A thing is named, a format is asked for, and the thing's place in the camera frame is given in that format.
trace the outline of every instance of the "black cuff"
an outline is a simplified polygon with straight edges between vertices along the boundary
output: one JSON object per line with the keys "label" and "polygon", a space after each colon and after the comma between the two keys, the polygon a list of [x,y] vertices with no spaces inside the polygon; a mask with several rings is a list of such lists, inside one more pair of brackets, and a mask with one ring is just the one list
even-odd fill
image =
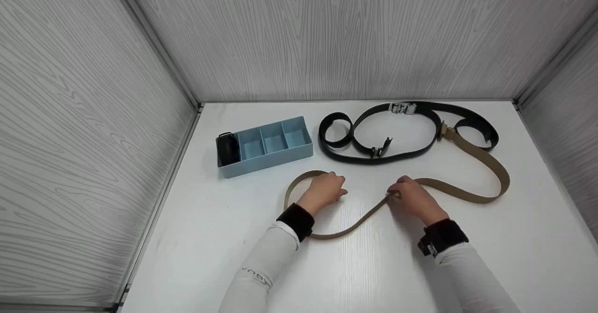
{"label": "black cuff", "polygon": [[451,219],[438,221],[424,228],[423,231],[426,234],[417,243],[417,247],[423,252],[424,256],[432,254],[436,258],[439,253],[453,245],[469,242],[463,230]]}
{"label": "black cuff", "polygon": [[290,205],[276,220],[290,226],[299,238],[299,242],[303,242],[305,237],[312,234],[315,223],[312,215],[297,204]]}

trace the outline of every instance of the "white table surface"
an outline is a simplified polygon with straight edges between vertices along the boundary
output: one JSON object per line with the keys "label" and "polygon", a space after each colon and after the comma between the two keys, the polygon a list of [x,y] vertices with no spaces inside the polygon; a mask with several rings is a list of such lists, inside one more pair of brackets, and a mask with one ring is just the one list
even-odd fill
{"label": "white table surface", "polygon": [[[397,177],[434,177],[470,192],[494,195],[498,180],[449,141],[425,155],[381,166],[332,161],[318,147],[325,115],[342,111],[355,120],[378,102],[207,104],[160,214],[124,313],[218,311],[235,271],[282,211],[288,184],[307,170],[346,176],[349,193],[316,218],[314,232],[348,227],[375,205]],[[596,243],[572,211],[510,102],[451,102],[483,115],[500,135],[491,152],[511,174],[502,198],[476,205],[431,190],[459,223],[522,312],[596,312]],[[215,138],[303,115],[314,156],[224,179],[216,167]],[[447,124],[458,118],[441,114]],[[335,123],[329,139],[346,132]],[[476,131],[465,137],[479,143]],[[419,149],[434,134],[418,115],[377,114],[357,128],[364,145],[394,138],[387,155]],[[294,192],[296,200],[301,191]],[[302,243],[269,296],[271,312],[453,312],[459,311],[446,279],[416,242],[421,224],[394,219],[383,207],[352,234]]]}

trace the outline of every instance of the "belt strap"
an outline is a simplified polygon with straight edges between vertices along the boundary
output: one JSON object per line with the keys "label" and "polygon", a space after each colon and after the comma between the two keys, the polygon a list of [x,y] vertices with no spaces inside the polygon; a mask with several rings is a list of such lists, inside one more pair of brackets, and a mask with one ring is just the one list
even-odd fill
{"label": "belt strap", "polygon": [[[434,145],[435,140],[441,136],[442,120],[436,111],[451,113],[462,117],[462,119],[455,124],[454,132],[457,134],[459,133],[458,129],[462,126],[468,126],[480,131],[486,142],[490,143],[490,145],[487,147],[480,147],[480,149],[484,151],[491,151],[491,149],[493,149],[498,143],[498,132],[496,132],[495,128],[484,117],[478,115],[474,111],[451,104],[420,101],[407,101],[401,103],[386,103],[376,105],[375,107],[371,107],[362,113],[361,116],[355,120],[354,124],[352,123],[351,118],[349,118],[345,113],[331,113],[327,115],[320,123],[320,127],[318,128],[318,143],[320,144],[320,149],[327,157],[336,161],[347,162],[348,164],[388,164],[389,162],[404,160],[406,158],[418,157],[427,152],[432,145]],[[392,138],[386,138],[383,146],[379,148],[366,147],[355,138],[355,129],[357,126],[359,126],[359,124],[361,124],[361,122],[370,115],[381,112],[423,115],[431,120],[436,126],[435,135],[430,139],[430,143],[428,143],[428,145],[422,149],[392,156],[384,156],[389,148],[389,145],[391,144]],[[333,122],[335,122],[335,120],[344,120],[348,122],[349,131],[342,139],[338,141],[329,141],[326,139],[326,131],[330,128]],[[355,147],[357,151],[370,157],[346,156],[332,150],[340,149],[341,147],[345,147],[350,143],[353,144],[353,147]]]}
{"label": "belt strap", "polygon": [[[442,125],[441,125],[440,136],[438,137],[438,140],[440,140],[442,138],[446,138],[446,139],[452,141],[455,145],[457,145],[457,147],[459,147],[460,149],[462,149],[463,151],[465,151],[472,157],[478,159],[480,162],[485,164],[485,166],[490,168],[491,171],[493,173],[495,173],[496,177],[498,177],[498,179],[500,181],[500,192],[498,193],[498,195],[492,196],[492,197],[480,196],[480,195],[472,194],[471,192],[463,190],[459,187],[455,187],[454,185],[448,184],[444,181],[440,181],[440,180],[432,179],[432,178],[417,178],[417,179],[415,179],[415,181],[417,181],[417,183],[419,183],[420,185],[427,185],[428,187],[432,187],[436,190],[440,190],[441,192],[444,192],[451,196],[455,196],[455,198],[459,198],[461,200],[465,200],[468,202],[473,202],[475,204],[487,204],[489,202],[496,200],[497,198],[499,198],[500,196],[502,196],[502,194],[504,194],[506,192],[506,190],[509,188],[509,185],[511,183],[511,179],[509,177],[509,173],[506,171],[504,166],[502,166],[502,164],[500,164],[500,162],[498,160],[496,160],[493,156],[491,156],[489,153],[487,153],[487,151],[485,151],[484,149],[481,149],[480,147],[477,147],[476,145],[463,139],[463,137],[461,137],[455,131],[454,128],[449,128],[444,123],[442,123]],[[305,179],[308,179],[308,178],[312,178],[312,177],[316,177],[318,175],[325,174],[325,173],[326,172],[324,172],[324,171],[308,171],[308,172],[305,172],[305,173],[299,175],[298,177],[296,177],[296,179],[293,180],[292,183],[289,185],[288,189],[286,189],[284,209],[288,208],[289,197],[291,196],[291,192],[293,191],[293,189],[295,188],[295,186],[297,186],[297,184],[299,182],[301,182]],[[384,204],[386,204],[386,202],[388,202],[389,200],[396,198],[396,197],[397,196],[395,196],[394,194],[387,195],[384,199],[382,199],[380,202],[378,202],[378,204],[376,204],[376,206],[374,206],[374,208],[370,209],[370,211],[368,211],[365,215],[363,215],[363,217],[361,217],[361,219],[359,219],[355,224],[353,224],[352,226],[350,226],[349,228],[347,228],[341,232],[337,232],[336,234],[328,234],[328,235],[311,234],[310,237],[314,238],[314,239],[334,239],[334,238],[342,237],[342,236],[352,232],[353,230],[355,230],[363,222],[365,222],[365,220],[367,220],[376,211],[378,211],[378,209],[382,208],[382,206]]]}

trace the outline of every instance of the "light blue organizer tray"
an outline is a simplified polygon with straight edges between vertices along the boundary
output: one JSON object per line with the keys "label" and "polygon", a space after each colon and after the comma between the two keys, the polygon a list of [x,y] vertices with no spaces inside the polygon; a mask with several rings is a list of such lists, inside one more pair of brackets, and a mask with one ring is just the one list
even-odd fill
{"label": "light blue organizer tray", "polygon": [[233,133],[239,141],[241,161],[218,169],[225,178],[285,164],[313,155],[312,139],[303,116]]}

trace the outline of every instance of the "black belt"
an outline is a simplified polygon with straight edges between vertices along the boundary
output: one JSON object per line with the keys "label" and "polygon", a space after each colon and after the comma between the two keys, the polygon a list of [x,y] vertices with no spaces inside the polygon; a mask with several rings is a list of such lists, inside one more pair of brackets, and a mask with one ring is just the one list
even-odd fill
{"label": "black belt", "polygon": [[[478,115],[474,111],[470,109],[458,107],[451,104],[443,104],[443,103],[433,103],[433,102],[417,102],[417,101],[408,101],[408,102],[400,102],[400,103],[387,103],[387,104],[380,104],[376,105],[365,111],[353,124],[351,122],[351,118],[348,115],[342,112],[335,112],[327,115],[322,122],[320,123],[320,129],[318,130],[318,138],[320,143],[320,148],[322,149],[323,153],[330,157],[333,160],[337,160],[340,162],[347,162],[349,164],[388,164],[389,162],[395,162],[398,160],[404,160],[406,158],[413,158],[423,153],[427,152],[428,149],[434,145],[434,142],[440,137],[442,137],[442,120],[440,116],[436,113],[436,111],[452,113],[458,116],[463,117],[463,119],[459,120],[457,124],[455,124],[455,132],[459,133],[459,128],[462,126],[468,126],[470,128],[475,128],[476,130],[480,131],[484,136],[486,142],[490,142],[490,146],[487,147],[479,147],[480,149],[484,149],[484,151],[491,151],[496,144],[498,143],[498,132],[496,132],[495,128],[481,115]],[[400,153],[393,156],[384,157],[384,154],[388,151],[388,148],[391,144],[392,138],[386,138],[384,145],[382,147],[365,147],[363,146],[357,139],[355,139],[355,129],[362,121],[364,121],[370,115],[379,112],[391,112],[396,114],[420,114],[424,115],[428,119],[432,120],[436,126],[436,133],[432,141],[424,148],[418,149],[417,151],[405,152]],[[328,141],[326,140],[326,131],[330,126],[333,124],[335,120],[344,120],[349,122],[349,131],[347,132],[346,136],[338,141]],[[345,155],[340,155],[331,149],[340,149],[341,147],[345,147],[350,143],[353,144],[353,147],[360,153],[368,155],[370,157],[350,157]]]}

